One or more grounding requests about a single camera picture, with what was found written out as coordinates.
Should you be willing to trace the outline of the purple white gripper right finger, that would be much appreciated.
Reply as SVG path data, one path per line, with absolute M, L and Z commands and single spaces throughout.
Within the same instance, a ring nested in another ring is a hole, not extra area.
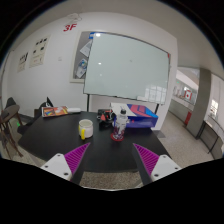
M 133 144 L 133 157 L 143 182 L 154 182 L 181 170 L 169 156 L 157 155 L 136 143 Z

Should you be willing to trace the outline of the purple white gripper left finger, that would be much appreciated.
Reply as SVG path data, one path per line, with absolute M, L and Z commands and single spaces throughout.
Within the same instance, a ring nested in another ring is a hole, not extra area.
M 57 153 L 42 165 L 41 169 L 70 181 L 79 168 L 88 147 L 89 143 L 86 143 L 66 154 Z

